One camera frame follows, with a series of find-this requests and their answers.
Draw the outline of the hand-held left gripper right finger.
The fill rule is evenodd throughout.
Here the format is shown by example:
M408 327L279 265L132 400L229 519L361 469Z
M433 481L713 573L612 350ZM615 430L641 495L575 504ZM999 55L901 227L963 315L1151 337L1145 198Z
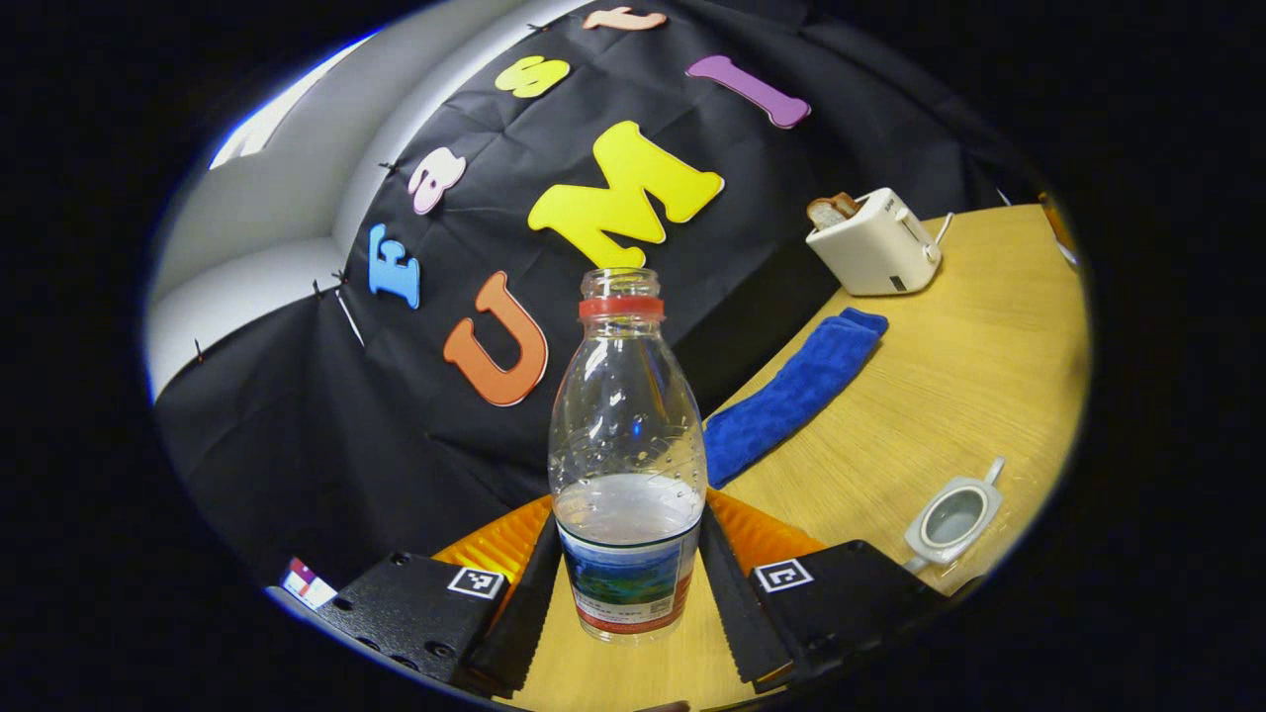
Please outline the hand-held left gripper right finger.
M756 693L858 666L946 597L863 540L825 545L709 489L700 552L741 680Z

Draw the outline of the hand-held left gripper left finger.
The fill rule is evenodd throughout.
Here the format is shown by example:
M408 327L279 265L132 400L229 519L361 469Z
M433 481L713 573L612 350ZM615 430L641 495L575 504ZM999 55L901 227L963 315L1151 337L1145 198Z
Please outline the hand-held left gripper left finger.
M517 693L561 555L552 497L537 497L437 554L389 552L314 613L406 671L471 693Z

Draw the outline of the clear plastic water bottle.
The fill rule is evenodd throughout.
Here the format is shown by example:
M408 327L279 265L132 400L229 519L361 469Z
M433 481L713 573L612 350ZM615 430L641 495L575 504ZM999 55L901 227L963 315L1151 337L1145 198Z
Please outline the clear plastic water bottle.
M553 402L553 519L580 625L604 644L679 626L706 508L701 416L665 315L653 271L584 275L584 338Z

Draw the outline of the white toaster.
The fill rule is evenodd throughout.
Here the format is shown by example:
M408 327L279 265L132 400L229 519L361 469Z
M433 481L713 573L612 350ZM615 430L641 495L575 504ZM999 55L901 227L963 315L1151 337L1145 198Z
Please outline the white toaster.
M812 231L806 245L849 296L906 296L931 285L944 264L938 239L890 188L862 196L860 214Z

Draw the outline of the blue towel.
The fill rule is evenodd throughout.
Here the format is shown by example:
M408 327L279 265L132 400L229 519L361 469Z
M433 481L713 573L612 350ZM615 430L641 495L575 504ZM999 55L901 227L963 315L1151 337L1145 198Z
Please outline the blue towel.
M887 329L889 319L876 312L828 315L760 391L710 416L704 443L711 490L741 478L841 397Z

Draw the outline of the bread slice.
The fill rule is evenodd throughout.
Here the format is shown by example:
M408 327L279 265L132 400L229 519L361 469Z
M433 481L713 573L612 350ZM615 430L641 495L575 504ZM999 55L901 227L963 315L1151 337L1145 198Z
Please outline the bread slice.
M812 200L806 207L806 217L817 231L825 231L832 226L841 226L855 215L860 214L860 200L846 191L833 196L822 196Z

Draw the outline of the black backdrop cloth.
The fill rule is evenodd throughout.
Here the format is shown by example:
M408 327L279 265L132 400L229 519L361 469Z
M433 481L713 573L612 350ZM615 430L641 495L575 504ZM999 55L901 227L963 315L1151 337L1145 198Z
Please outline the black backdrop cloth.
M624 119L724 180L647 265L703 414L837 289L805 242L830 188L893 188L917 215L1031 189L1017 148L836 0L648 0L641 38L566 11L487 60L385 172L347 288L260 315L154 402L176 473L260 579L292 556L353 579L434 552L547 490L549 410L592 264L528 212L606 190Z

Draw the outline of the ceiling light panel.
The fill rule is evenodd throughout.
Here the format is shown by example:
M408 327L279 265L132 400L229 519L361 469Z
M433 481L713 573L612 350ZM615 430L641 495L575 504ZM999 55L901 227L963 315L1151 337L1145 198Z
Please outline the ceiling light panel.
M380 32L373 32L371 35L365 35L353 44L344 46L327 60L322 60L322 63L308 68L303 77L249 114L244 122L241 122L241 125L235 127L235 130L230 130L227 141L223 141L222 148L216 149L216 155L210 160L208 171L225 166L233 160L262 152L281 123L298 108L300 100L322 82L330 68L339 66L348 54L353 54L361 46L373 41L379 34Z

